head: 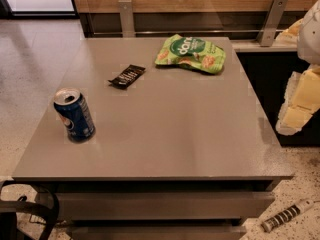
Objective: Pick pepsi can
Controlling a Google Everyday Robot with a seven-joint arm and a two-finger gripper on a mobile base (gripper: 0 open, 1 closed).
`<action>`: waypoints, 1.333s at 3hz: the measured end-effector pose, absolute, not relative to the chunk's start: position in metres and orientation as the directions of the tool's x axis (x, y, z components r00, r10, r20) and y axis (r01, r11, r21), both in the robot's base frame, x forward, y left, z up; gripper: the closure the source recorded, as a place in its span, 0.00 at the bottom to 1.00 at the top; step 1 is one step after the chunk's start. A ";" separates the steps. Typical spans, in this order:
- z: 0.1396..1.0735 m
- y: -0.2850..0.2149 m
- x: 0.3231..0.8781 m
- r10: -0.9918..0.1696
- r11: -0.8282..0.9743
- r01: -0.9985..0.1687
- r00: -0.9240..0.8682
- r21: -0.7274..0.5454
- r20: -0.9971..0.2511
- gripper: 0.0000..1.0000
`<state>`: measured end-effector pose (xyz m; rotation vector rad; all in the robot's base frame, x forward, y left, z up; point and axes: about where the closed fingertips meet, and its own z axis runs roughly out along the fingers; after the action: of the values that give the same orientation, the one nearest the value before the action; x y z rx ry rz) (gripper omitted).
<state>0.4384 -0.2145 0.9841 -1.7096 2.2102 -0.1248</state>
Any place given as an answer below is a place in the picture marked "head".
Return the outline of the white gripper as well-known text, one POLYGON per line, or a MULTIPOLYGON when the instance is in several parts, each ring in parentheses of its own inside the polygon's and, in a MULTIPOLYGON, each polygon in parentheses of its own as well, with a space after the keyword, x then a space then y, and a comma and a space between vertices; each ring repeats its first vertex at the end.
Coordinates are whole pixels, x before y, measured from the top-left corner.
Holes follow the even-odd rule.
MULTIPOLYGON (((296 44, 298 57, 310 64, 320 64, 320 0, 277 37, 278 44, 296 44)), ((285 136, 301 131, 320 109, 320 66, 310 66, 303 73, 290 76, 276 131, 285 136)))

